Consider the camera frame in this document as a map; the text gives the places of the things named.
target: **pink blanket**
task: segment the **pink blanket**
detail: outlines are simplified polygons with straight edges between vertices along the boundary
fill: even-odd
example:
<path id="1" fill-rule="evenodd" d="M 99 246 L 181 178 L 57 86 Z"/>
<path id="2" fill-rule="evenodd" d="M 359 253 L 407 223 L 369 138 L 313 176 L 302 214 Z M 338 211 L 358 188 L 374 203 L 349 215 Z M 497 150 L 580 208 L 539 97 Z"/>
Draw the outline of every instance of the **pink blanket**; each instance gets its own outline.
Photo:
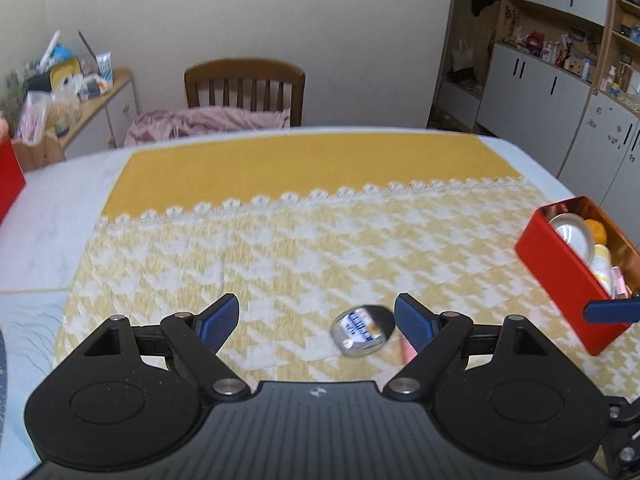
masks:
<path id="1" fill-rule="evenodd" d="M 131 125 L 125 146 L 165 142 L 179 137 L 289 127 L 289 110 L 249 112 L 240 108 L 208 106 L 172 112 L 155 110 Z"/>

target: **white wall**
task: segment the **white wall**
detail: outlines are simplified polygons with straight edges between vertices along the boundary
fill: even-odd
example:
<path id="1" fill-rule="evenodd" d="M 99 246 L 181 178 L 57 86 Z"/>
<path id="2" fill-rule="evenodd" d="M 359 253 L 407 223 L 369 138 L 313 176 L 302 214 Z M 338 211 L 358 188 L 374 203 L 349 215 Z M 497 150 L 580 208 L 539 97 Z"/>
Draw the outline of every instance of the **white wall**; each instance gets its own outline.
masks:
<path id="1" fill-rule="evenodd" d="M 0 94 L 8 73 L 47 47 L 45 0 L 0 0 Z"/>
<path id="2" fill-rule="evenodd" d="M 132 68 L 141 110 L 185 106 L 191 65 L 271 56 L 306 71 L 305 124 L 424 127 L 449 1 L 47 0 L 47 21 Z"/>

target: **yellow tablecloth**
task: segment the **yellow tablecloth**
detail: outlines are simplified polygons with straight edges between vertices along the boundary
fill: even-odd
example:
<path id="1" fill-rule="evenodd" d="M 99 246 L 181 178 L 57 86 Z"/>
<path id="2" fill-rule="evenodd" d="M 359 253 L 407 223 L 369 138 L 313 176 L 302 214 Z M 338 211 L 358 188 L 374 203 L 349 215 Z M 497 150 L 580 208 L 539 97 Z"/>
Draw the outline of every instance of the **yellow tablecloth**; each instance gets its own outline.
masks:
<path id="1" fill-rule="evenodd" d="M 473 136 L 291 134 L 140 152 L 86 248 L 56 355 L 115 312 L 155 324 L 234 292 L 241 321 L 219 355 L 252 386 L 383 384 L 401 367 L 397 338 L 354 360 L 328 329 L 350 306 L 409 292 L 478 323 L 523 314 L 603 391 L 635 397 L 638 331 L 592 358 L 514 254 L 545 202 Z"/>

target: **blue gripper pad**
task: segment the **blue gripper pad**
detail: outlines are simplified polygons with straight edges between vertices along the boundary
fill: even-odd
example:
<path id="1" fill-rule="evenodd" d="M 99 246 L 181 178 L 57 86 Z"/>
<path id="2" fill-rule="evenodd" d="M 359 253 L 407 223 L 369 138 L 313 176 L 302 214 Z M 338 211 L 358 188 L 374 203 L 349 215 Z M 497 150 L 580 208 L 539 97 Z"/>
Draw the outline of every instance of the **blue gripper pad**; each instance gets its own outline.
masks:
<path id="1" fill-rule="evenodd" d="M 590 301 L 583 316 L 589 323 L 637 323 L 640 300 Z"/>
<path id="2" fill-rule="evenodd" d="M 193 319 L 193 331 L 215 354 L 238 325 L 240 305 L 233 294 L 225 294 Z"/>
<path id="3" fill-rule="evenodd" d="M 424 350 L 440 331 L 440 317 L 408 294 L 398 296 L 394 315 L 400 332 L 416 352 Z"/>

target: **red object on shelf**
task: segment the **red object on shelf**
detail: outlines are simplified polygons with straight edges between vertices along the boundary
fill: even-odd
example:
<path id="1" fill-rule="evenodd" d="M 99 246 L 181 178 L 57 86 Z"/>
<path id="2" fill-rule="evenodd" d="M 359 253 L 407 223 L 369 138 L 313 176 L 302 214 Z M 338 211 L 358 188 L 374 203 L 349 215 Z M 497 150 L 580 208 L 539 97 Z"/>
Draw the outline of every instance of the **red object on shelf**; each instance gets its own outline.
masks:
<path id="1" fill-rule="evenodd" d="M 577 200 L 588 201 L 593 208 L 598 208 L 586 197 L 565 200 L 557 205 Z M 599 355 L 630 325 L 591 324 L 584 319 L 587 303 L 611 298 L 584 262 L 549 225 L 542 210 L 553 206 L 555 204 L 536 209 L 516 243 L 516 254 L 558 306 L 587 352 Z"/>
<path id="2" fill-rule="evenodd" d="M 24 187 L 25 181 L 10 140 L 0 142 L 0 222 Z"/>

